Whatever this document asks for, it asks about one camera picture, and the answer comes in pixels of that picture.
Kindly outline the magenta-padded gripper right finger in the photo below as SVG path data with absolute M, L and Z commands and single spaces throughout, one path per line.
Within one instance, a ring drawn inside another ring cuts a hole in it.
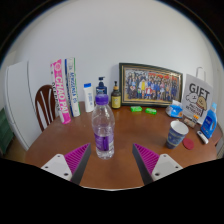
M 139 144 L 133 145 L 132 153 L 145 185 L 182 169 L 168 154 L 158 155 Z

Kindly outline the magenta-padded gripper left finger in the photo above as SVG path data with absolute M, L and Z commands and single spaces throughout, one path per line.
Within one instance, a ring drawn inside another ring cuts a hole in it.
M 91 144 L 87 143 L 66 155 L 56 154 L 42 166 L 42 169 L 79 185 L 90 154 Z

